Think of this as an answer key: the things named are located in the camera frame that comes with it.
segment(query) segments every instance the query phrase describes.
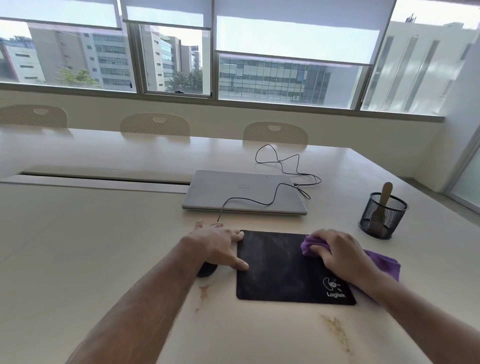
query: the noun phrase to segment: laptop lid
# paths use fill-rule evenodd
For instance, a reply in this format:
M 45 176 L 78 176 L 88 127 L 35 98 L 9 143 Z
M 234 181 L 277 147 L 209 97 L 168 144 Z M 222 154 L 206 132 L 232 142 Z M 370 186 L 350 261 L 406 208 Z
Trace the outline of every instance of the laptop lid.
M 290 178 L 282 174 L 197 170 L 182 207 L 220 210 L 231 197 L 244 197 L 268 204 L 274 199 L 275 190 L 280 183 L 293 186 Z M 290 186 L 280 185 L 275 200 L 269 206 L 233 199 L 225 204 L 223 210 L 306 215 L 307 209 L 300 193 Z

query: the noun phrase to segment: black mouse pad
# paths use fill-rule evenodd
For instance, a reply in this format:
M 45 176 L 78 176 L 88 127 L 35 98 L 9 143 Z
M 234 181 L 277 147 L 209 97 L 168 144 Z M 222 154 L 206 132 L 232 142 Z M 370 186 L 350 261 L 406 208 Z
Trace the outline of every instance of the black mouse pad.
M 306 235 L 247 231 L 238 257 L 250 268 L 237 272 L 241 300 L 354 305 L 348 284 L 328 270 L 321 258 L 303 256 Z

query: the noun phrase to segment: person's left arm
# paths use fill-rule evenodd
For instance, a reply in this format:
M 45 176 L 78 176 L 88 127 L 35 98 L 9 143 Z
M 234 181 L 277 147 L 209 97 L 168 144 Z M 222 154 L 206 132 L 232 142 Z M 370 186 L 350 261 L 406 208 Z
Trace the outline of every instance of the person's left arm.
M 67 364 L 155 364 L 203 262 L 248 269 L 230 249 L 242 239 L 242 231 L 198 221 L 95 325 Z

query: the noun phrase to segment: table surface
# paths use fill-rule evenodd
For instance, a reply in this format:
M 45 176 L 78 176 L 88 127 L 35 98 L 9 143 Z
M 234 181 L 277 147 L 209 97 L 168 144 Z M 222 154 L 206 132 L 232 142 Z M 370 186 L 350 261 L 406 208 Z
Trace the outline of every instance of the table surface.
M 262 143 L 126 135 L 71 129 L 0 128 L 0 175 L 35 164 L 194 173 L 196 169 L 280 173 L 254 161 Z M 480 328 L 480 230 L 348 148 L 277 145 L 300 152 L 308 215 L 225 213 L 231 228 L 310 233 L 333 228 L 396 258 L 400 279 L 442 309 Z M 272 151 L 262 151 L 271 160 Z M 295 161 L 285 163 L 287 171 Z M 410 205 L 389 241 L 357 226 L 384 182 Z M 184 195 L 0 184 L 0 362 L 63 363 L 88 330 L 198 218 Z M 198 279 L 159 363 L 429 363 L 401 327 L 358 291 L 356 306 L 240 301 L 236 274 L 220 267 Z

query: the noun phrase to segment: person's right arm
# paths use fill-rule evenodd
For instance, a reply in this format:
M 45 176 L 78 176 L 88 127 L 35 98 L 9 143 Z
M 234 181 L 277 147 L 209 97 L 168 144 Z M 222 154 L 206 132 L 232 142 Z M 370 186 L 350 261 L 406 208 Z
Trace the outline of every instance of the person's right arm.
M 443 312 L 379 270 L 351 235 L 318 230 L 330 245 L 311 246 L 325 266 L 382 305 L 434 364 L 479 363 L 480 332 Z

